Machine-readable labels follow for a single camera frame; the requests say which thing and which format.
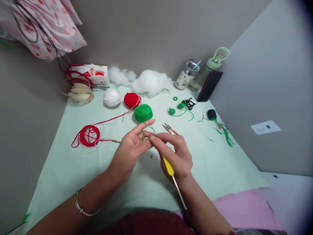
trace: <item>white stuffing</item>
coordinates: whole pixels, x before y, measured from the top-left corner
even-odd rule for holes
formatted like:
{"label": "white stuffing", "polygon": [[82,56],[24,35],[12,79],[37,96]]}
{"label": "white stuffing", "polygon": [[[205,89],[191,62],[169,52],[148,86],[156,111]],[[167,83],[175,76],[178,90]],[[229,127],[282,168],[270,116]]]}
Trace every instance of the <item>white stuffing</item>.
{"label": "white stuffing", "polygon": [[134,81],[137,75],[133,71],[120,70],[117,66],[109,68],[109,78],[112,82],[117,85],[128,86],[129,81]]}
{"label": "white stuffing", "polygon": [[133,90],[137,93],[148,93],[148,97],[154,97],[163,88],[169,86],[171,79],[167,77],[165,73],[159,73],[157,71],[145,70],[141,75],[133,82]]}
{"label": "white stuffing", "polygon": [[129,81],[133,82],[136,80],[137,74],[135,74],[133,71],[128,71],[126,77],[128,78]]}

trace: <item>black phone case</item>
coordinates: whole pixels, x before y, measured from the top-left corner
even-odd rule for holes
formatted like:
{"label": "black phone case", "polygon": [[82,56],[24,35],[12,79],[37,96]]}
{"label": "black phone case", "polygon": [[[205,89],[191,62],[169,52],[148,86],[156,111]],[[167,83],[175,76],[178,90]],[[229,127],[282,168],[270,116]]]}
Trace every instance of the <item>black phone case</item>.
{"label": "black phone case", "polygon": [[198,102],[207,102],[209,100],[222,75],[223,72],[221,71],[211,71],[209,73],[197,98]]}

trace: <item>hand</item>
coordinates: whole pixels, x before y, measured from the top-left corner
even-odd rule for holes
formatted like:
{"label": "hand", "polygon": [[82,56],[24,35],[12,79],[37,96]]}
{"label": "hand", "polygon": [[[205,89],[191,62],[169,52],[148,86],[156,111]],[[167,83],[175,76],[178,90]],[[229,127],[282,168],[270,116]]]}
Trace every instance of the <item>hand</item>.
{"label": "hand", "polygon": [[[168,175],[162,155],[169,161],[174,170],[175,180],[180,186],[184,179],[191,176],[192,157],[188,150],[186,141],[181,135],[169,133],[159,133],[156,137],[151,136],[150,140],[158,150],[161,159],[161,168],[167,178],[172,182],[172,177]],[[175,152],[166,145],[169,142],[174,146]]]}
{"label": "hand", "polygon": [[153,136],[154,133],[143,131],[144,136],[142,136],[142,130],[154,122],[155,119],[151,119],[146,121],[146,124],[140,123],[123,137],[107,169],[118,184],[129,180],[139,156],[153,147],[151,141],[146,137]]}

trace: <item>scissors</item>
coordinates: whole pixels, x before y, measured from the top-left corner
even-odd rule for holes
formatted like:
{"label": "scissors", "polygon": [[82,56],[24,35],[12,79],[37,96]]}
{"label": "scissors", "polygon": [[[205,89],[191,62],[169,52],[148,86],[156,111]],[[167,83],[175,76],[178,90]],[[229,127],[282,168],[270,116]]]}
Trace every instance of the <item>scissors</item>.
{"label": "scissors", "polygon": [[[164,125],[162,125],[162,126],[163,126],[163,127],[165,128],[165,130],[167,130],[170,134],[176,134],[176,135],[178,135],[178,133],[177,133],[173,128],[171,128],[168,124],[166,124],[166,123],[164,123],[164,124],[165,124],[165,126],[164,126]],[[179,191],[179,188],[178,188],[178,186],[177,186],[176,180],[175,180],[175,178],[174,178],[174,170],[173,170],[173,167],[171,166],[171,164],[168,162],[168,160],[167,160],[163,155],[162,155],[162,157],[163,157],[163,160],[164,160],[164,163],[165,163],[165,166],[166,166],[167,173],[168,173],[170,176],[172,176],[173,181],[174,181],[174,183],[175,183],[175,185],[176,185],[177,191],[178,191],[178,193],[179,193],[180,199],[182,200],[183,206],[184,206],[185,210],[187,210],[187,207],[186,207],[186,205],[185,205],[185,202],[184,202],[184,200],[183,200],[183,197],[182,197],[182,195],[181,195],[181,193],[180,193],[180,191]]]}
{"label": "scissors", "polygon": [[164,127],[164,129],[165,130],[167,130],[170,134],[176,134],[176,135],[178,135],[178,133],[173,129],[173,128],[171,128],[168,124],[166,124],[166,123],[164,123],[165,124],[165,126],[164,125],[162,125],[163,127]]}

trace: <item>table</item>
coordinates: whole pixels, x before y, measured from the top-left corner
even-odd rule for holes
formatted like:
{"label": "table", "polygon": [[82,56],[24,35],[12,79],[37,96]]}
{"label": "table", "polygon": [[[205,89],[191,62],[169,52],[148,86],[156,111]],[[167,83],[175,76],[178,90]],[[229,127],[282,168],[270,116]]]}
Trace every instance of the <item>table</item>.
{"label": "table", "polygon": [[[131,92],[129,87],[111,88],[115,88],[122,97]],[[171,89],[171,94],[161,92],[153,98],[140,94],[142,103],[151,106],[153,118],[156,119],[153,128],[157,133],[165,132],[162,124],[166,122],[184,136],[193,157],[192,174],[211,200],[242,190],[269,186],[231,134],[233,148],[228,146],[225,135],[220,135],[210,127],[215,127],[214,122],[198,122],[202,120],[202,115],[207,118],[209,109],[215,109],[210,101],[198,103],[190,90],[179,91],[173,84]],[[66,105],[29,205],[28,212],[32,214],[27,230],[73,195],[78,188],[102,173],[118,147],[117,143],[112,142],[102,146],[107,148],[99,150],[95,147],[85,149],[82,145],[75,149],[71,147],[74,137],[85,125],[109,120],[129,110],[124,103],[118,107],[107,107],[103,103],[103,91],[94,91],[94,95],[90,104],[81,105],[69,100]],[[178,97],[178,101],[173,100],[174,96]],[[177,109],[177,105],[190,97],[196,103],[192,109],[192,121],[189,121],[192,118],[189,112],[180,117],[169,115],[170,107],[176,109],[177,115],[183,113]],[[123,121],[120,117],[109,123],[99,125],[100,138],[121,140],[138,124],[133,112],[125,115]],[[139,158],[130,180],[115,193],[98,217],[106,217],[105,222],[101,219],[105,225],[135,208],[142,207],[170,211],[182,208],[175,186],[167,180],[160,168],[160,159],[155,148]]]}

